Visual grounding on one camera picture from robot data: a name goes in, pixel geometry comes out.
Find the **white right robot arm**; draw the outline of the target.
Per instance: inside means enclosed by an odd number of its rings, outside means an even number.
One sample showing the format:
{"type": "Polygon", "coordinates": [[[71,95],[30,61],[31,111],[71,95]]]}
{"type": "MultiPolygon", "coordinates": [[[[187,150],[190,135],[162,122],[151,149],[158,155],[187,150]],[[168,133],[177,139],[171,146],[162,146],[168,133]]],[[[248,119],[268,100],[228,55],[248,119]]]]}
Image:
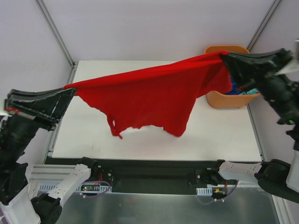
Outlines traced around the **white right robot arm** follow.
{"type": "Polygon", "coordinates": [[[292,163],[273,159],[261,163],[234,163],[221,161],[210,172],[211,181],[225,180],[256,182],[264,191],[280,198],[299,201],[299,83],[287,77],[299,70],[298,57],[290,50],[278,49],[268,53],[221,54],[237,87],[242,91],[257,89],[279,116],[279,125],[293,125],[287,131],[294,140],[292,163]]]}

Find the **red t shirt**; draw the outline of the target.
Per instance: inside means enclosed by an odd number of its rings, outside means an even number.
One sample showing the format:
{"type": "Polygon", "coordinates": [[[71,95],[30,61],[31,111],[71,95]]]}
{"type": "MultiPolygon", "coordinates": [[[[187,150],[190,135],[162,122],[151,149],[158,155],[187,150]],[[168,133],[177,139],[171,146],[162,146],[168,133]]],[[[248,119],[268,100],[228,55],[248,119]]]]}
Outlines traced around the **red t shirt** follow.
{"type": "Polygon", "coordinates": [[[67,85],[90,107],[104,113],[113,136],[128,128],[156,126],[180,137],[196,99],[232,89],[222,61],[227,51],[188,58],[67,85]]]}

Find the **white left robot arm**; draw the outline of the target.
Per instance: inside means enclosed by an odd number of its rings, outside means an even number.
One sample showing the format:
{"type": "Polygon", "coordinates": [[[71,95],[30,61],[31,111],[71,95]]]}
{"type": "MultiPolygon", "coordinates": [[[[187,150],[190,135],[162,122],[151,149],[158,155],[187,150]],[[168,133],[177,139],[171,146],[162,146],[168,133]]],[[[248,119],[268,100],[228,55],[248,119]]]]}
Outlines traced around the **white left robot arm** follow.
{"type": "Polygon", "coordinates": [[[98,163],[83,157],[54,189],[30,198],[27,163],[18,159],[39,129],[54,131],[76,89],[27,92],[12,89],[0,104],[0,208],[10,224],[54,224],[69,197],[99,176],[98,163]]]}

